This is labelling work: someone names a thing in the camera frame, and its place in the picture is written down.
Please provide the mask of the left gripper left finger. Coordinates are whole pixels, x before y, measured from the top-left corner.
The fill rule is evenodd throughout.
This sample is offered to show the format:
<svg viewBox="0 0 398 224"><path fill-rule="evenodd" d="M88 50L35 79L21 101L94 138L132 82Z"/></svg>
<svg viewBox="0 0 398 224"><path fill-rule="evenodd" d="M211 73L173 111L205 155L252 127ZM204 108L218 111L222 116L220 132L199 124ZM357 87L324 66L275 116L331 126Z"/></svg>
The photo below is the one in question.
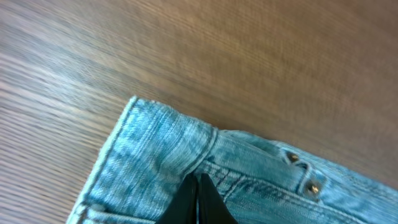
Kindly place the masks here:
<svg viewBox="0 0 398 224"><path fill-rule="evenodd" d="M188 174L156 224L195 224L197 222L197 178Z"/></svg>

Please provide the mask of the light blue denim shorts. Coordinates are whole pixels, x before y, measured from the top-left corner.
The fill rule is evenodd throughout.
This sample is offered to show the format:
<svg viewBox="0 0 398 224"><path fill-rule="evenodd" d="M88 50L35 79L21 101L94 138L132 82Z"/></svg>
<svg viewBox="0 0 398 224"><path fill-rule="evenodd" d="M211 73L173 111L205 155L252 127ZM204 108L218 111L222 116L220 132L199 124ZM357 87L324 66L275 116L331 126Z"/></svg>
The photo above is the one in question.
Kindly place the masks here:
<svg viewBox="0 0 398 224"><path fill-rule="evenodd" d="M238 223L396 223L397 191L280 141L130 99L68 223L155 223L207 174Z"/></svg>

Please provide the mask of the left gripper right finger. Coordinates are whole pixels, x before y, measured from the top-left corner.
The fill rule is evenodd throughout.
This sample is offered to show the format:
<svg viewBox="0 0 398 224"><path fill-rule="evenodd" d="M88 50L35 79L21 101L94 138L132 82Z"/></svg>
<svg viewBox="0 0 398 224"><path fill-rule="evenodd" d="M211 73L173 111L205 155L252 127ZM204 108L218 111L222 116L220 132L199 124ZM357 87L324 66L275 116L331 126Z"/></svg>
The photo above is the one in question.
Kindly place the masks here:
<svg viewBox="0 0 398 224"><path fill-rule="evenodd" d="M238 224L208 174L201 174L198 186L199 224Z"/></svg>

